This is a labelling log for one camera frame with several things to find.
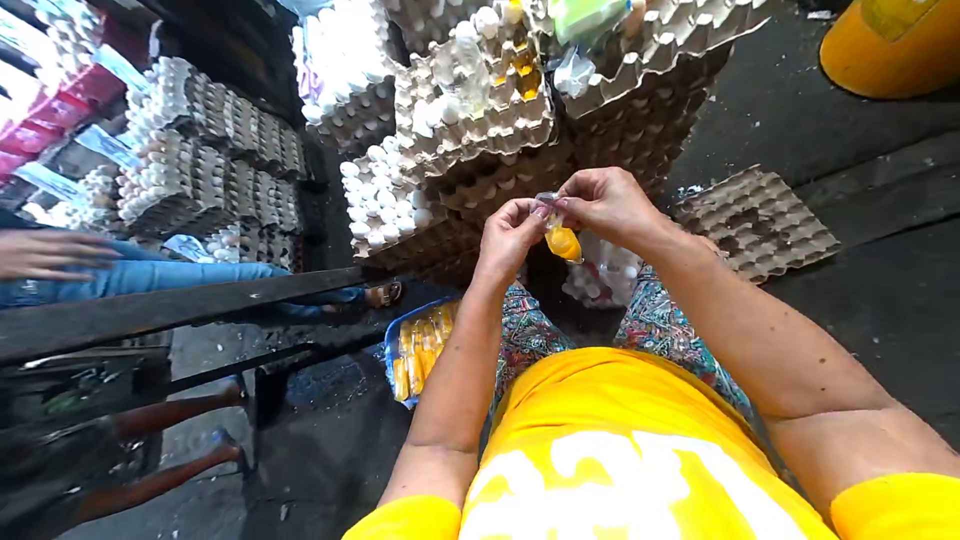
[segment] white print on shirt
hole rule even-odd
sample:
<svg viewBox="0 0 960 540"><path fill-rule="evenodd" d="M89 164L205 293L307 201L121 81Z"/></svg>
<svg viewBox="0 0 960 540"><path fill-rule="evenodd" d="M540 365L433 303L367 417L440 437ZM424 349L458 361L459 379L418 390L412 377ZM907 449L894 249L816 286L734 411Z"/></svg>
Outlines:
<svg viewBox="0 0 960 540"><path fill-rule="evenodd" d="M553 441L550 459L558 474L571 478L577 464L592 457L613 486L586 482L575 488L547 489L524 452L498 455L474 479L467 501L473 502L496 477L506 480L510 492L493 503L475 506L461 527L460 538L501 534L540 540L553 529L558 540L581 539L592 538L594 527L602 527L625 528L631 539L680 540L670 504L686 498L690 487L680 472L677 450L700 457L758 540L805 538L793 518L716 444L642 431L633 432L633 441L603 431L581 431Z"/></svg>

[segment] yellow bucket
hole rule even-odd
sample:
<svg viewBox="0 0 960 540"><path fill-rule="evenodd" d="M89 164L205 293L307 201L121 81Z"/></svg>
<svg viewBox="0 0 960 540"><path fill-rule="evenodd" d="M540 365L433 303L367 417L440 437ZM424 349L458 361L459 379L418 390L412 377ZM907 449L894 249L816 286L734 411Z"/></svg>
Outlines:
<svg viewBox="0 0 960 540"><path fill-rule="evenodd" d="M960 0L854 0L820 45L824 72L872 98L908 98L960 80Z"/></svg>

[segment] hand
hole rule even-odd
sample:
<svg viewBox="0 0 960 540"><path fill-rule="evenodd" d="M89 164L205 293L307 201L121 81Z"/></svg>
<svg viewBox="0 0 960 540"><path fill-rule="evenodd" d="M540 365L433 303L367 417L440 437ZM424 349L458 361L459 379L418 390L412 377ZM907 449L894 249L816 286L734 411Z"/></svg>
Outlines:
<svg viewBox="0 0 960 540"><path fill-rule="evenodd" d="M646 240L679 231L654 207L634 175L619 167L577 171L561 186L559 195L556 205L564 212L564 226L587 227L632 251L642 249Z"/></svg>
<svg viewBox="0 0 960 540"><path fill-rule="evenodd" d="M0 231L0 280L31 278L89 282L93 276L56 270L69 265L109 268L105 259L120 254L104 247L109 240L65 231Z"/></svg>
<svg viewBox="0 0 960 540"><path fill-rule="evenodd" d="M530 247L546 233L549 208L534 199L514 199L500 207L484 226L480 259L473 282L490 282L506 290Z"/></svg>

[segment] floral pants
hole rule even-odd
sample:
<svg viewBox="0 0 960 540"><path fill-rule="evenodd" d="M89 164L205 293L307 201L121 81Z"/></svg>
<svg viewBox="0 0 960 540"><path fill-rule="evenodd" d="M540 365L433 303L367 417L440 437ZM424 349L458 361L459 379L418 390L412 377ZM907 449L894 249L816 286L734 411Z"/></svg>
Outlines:
<svg viewBox="0 0 960 540"><path fill-rule="evenodd" d="M748 420L753 416L743 390L697 336L649 264L644 264L636 277L634 297L613 346L662 356L708 384ZM503 302L494 401L498 403L516 377L537 360L576 348L540 311L540 303L526 289L517 283L510 285Z"/></svg>

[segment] yellow shirt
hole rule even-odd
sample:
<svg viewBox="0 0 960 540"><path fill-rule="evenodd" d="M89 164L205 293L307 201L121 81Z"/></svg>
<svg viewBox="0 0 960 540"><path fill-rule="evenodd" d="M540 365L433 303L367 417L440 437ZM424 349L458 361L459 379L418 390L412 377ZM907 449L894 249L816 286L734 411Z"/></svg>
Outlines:
<svg viewBox="0 0 960 540"><path fill-rule="evenodd" d="M569 351L517 379L463 512L386 504L344 536L502 540L837 538L783 483L742 416L657 356ZM960 480L893 475L830 508L845 540L960 538Z"/></svg>

